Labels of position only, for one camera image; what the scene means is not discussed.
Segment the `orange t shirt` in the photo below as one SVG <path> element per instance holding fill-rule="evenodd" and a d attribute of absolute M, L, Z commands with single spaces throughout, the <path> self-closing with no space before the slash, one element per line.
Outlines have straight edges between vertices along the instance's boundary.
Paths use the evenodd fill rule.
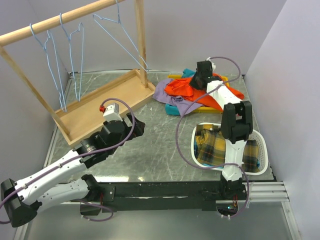
<path fill-rule="evenodd" d="M 177 78 L 170 82 L 165 88 L 164 92 L 172 97 L 182 97 L 183 99 L 193 102 L 197 98 L 201 97 L 206 93 L 205 90 L 198 90 L 190 86 L 190 81 L 192 77 L 186 78 Z M 211 96 L 205 96 L 204 98 L 197 101 L 197 103 L 205 106 L 214 108 L 218 111 L 222 111 L 223 109 L 218 105 L 216 100 L 214 100 Z"/>

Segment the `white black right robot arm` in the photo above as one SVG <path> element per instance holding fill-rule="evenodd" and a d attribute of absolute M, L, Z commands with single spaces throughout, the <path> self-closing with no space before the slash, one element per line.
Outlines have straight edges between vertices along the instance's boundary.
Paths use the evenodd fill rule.
<path fill-rule="evenodd" d="M 245 191 L 240 167 L 246 143 L 253 132 L 252 105 L 234 95 L 223 80 L 213 75 L 213 65 L 209 58 L 198 61 L 190 85 L 197 90 L 205 90 L 223 109 L 220 130 L 226 150 L 218 189 L 219 195 L 228 200 Z"/>

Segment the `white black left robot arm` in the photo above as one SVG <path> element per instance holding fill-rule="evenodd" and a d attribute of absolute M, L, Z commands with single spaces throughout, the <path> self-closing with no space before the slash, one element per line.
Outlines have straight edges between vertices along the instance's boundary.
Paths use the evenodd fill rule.
<path fill-rule="evenodd" d="M 102 201 L 104 190 L 91 174 L 63 183 L 67 177 L 91 168 L 113 155 L 126 141 L 144 134 L 146 124 L 128 113 L 120 120 L 105 121 L 100 131 L 83 139 L 55 163 L 21 180 L 9 178 L 0 185 L 0 206 L 7 221 L 17 228 L 33 220 L 40 212 L 55 205 L 80 201 L 90 205 Z"/>

